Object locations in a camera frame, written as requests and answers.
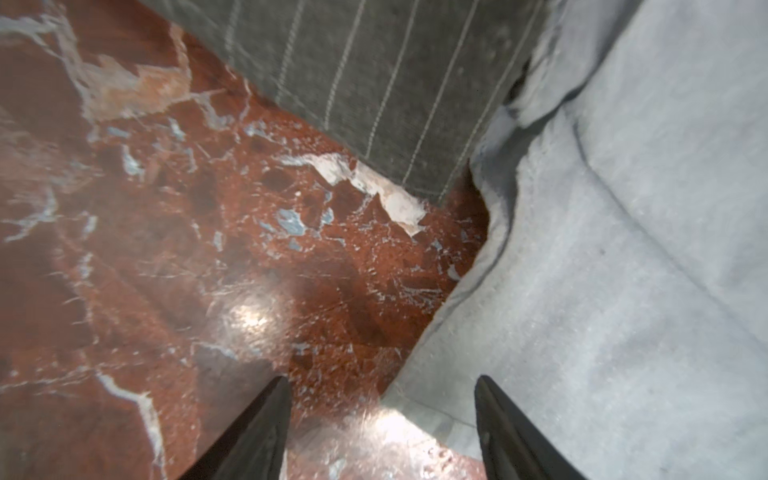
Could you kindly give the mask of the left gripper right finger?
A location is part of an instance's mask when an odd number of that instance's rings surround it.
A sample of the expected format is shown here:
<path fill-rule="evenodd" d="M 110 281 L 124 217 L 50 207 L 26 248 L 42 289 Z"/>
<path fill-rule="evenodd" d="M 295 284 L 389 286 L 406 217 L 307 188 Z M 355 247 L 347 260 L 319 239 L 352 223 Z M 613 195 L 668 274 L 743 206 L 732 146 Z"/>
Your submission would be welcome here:
<path fill-rule="evenodd" d="M 474 399 L 489 479 L 584 479 L 492 378 L 478 378 Z"/>

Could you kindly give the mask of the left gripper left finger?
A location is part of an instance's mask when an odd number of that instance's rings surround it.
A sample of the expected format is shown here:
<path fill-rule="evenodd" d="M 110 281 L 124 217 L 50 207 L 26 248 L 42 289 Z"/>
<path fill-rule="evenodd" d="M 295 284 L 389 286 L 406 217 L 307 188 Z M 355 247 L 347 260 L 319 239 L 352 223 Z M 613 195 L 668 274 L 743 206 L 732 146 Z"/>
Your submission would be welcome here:
<path fill-rule="evenodd" d="M 183 479 L 278 480 L 291 418 L 292 392 L 284 376 L 273 378 Z"/>

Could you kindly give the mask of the light grey long sleeve shirt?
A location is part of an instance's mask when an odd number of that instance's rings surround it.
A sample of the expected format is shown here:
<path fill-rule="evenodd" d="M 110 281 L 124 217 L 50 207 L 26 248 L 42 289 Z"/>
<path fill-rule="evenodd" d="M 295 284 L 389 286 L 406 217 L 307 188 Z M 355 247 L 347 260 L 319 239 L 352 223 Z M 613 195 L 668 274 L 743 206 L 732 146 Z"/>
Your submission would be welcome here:
<path fill-rule="evenodd" d="M 766 3 L 553 2 L 471 171 L 487 241 L 383 403 L 476 458 L 489 377 L 585 478 L 765 478 Z"/>

